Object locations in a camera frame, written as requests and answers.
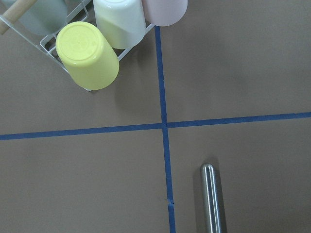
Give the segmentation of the yellow plastic cup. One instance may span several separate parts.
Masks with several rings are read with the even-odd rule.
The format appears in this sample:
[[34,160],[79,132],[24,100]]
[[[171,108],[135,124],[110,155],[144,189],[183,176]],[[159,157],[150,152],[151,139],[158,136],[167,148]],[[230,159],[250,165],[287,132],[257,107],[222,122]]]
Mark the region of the yellow plastic cup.
[[100,90],[114,82],[119,60],[100,30],[83,21],[63,27],[56,52],[73,81],[87,90]]

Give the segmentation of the pink plastic cup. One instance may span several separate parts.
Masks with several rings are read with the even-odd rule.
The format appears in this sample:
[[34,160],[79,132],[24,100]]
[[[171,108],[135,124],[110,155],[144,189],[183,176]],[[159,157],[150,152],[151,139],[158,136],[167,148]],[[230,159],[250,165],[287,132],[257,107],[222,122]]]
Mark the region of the pink plastic cup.
[[170,26],[185,14],[187,0],[143,0],[145,19],[156,26]]

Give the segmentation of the white plastic cup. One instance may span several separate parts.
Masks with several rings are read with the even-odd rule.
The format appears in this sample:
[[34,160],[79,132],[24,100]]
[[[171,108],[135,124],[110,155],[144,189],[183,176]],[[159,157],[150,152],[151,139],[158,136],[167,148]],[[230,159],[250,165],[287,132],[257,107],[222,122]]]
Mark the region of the white plastic cup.
[[145,36],[145,17],[140,0],[94,0],[97,28],[111,47],[129,49]]

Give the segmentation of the grey-green plastic cup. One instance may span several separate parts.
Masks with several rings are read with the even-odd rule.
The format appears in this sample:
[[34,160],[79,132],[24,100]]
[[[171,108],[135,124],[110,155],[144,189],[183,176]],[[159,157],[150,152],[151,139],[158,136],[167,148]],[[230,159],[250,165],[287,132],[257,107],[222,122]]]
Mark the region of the grey-green plastic cup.
[[67,13],[64,0],[38,0],[19,21],[36,35],[49,35],[66,25]]

